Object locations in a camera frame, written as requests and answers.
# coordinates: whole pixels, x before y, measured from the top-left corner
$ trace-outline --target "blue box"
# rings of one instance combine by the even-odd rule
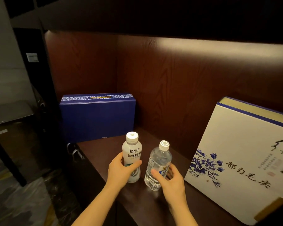
[[[133,131],[135,103],[128,93],[64,95],[60,110],[65,140],[77,143]]]

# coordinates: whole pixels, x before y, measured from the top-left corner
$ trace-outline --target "plastic bottle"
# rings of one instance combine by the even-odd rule
[[[151,190],[159,190],[161,184],[152,177],[151,169],[158,171],[164,178],[168,172],[172,154],[169,151],[169,142],[162,140],[158,147],[154,148],[150,154],[149,163],[144,177],[144,182]]]
[[[142,144],[139,142],[139,135],[136,132],[128,132],[126,141],[122,146],[124,166],[130,166],[132,163],[140,159],[142,153]],[[132,172],[128,183],[136,182],[141,176],[140,167]]]

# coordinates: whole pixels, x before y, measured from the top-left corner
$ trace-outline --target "hand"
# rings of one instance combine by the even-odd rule
[[[170,170],[173,173],[173,178],[169,181],[154,169],[151,170],[151,174],[161,184],[166,201],[172,209],[177,206],[187,206],[183,177],[172,163],[168,173]]]
[[[106,186],[113,187],[118,191],[126,185],[131,173],[142,164],[142,161],[138,160],[130,166],[125,167],[122,164],[122,157],[123,154],[120,152],[109,164],[108,179],[106,182]]]

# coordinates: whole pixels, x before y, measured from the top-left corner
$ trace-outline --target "bottle cap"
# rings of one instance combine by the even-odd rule
[[[128,143],[136,143],[139,140],[139,135],[136,132],[128,132],[126,140]]]
[[[169,150],[170,144],[168,141],[162,140],[159,143],[159,149],[161,149],[162,151],[167,151]]]

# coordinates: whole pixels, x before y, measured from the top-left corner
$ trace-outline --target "person's left hand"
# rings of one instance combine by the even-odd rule
[[[118,191],[126,185],[131,173],[142,164],[142,161],[138,160],[130,166],[125,167],[122,164],[122,157],[123,153],[120,152],[109,164],[108,179],[106,182],[107,186],[111,186]]]

